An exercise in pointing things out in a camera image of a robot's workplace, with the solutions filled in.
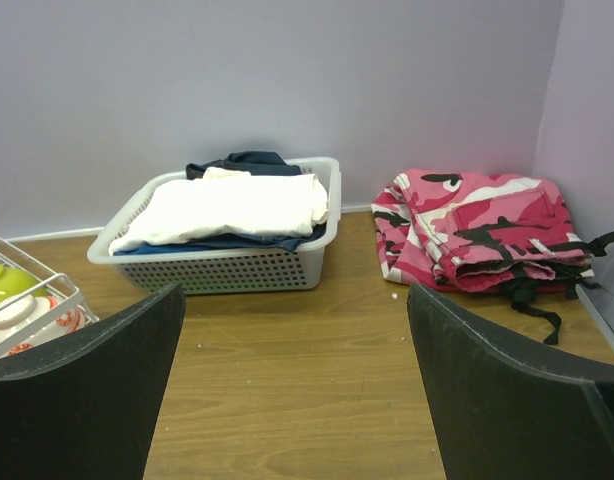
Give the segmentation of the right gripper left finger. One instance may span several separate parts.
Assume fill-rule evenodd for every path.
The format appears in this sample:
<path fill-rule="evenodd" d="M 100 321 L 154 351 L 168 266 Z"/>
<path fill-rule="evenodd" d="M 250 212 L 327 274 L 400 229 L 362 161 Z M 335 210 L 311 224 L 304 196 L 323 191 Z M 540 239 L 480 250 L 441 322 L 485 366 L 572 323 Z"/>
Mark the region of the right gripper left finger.
<path fill-rule="evenodd" d="M 142 478 L 185 310 L 170 285 L 0 359 L 0 479 Z"/>

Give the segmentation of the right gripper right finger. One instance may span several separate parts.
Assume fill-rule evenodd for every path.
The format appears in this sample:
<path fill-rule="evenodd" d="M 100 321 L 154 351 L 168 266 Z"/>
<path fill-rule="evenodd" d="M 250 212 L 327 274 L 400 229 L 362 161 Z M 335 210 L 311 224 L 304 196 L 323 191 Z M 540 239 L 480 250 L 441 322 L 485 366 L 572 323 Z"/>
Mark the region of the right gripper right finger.
<path fill-rule="evenodd" d="M 408 319 L 449 479 L 614 479 L 614 365 L 544 345 L 423 285 Z"/>

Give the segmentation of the lime green bowl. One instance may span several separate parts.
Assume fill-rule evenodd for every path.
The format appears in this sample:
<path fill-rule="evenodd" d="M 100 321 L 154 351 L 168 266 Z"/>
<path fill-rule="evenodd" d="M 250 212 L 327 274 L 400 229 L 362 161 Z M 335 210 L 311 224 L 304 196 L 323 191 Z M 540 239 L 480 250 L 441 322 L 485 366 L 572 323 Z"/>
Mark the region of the lime green bowl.
<path fill-rule="evenodd" d="M 27 271 L 0 264 L 0 303 L 10 297 L 19 295 L 39 284 L 39 281 Z M 45 287 L 34 288 L 31 295 L 47 296 Z"/>

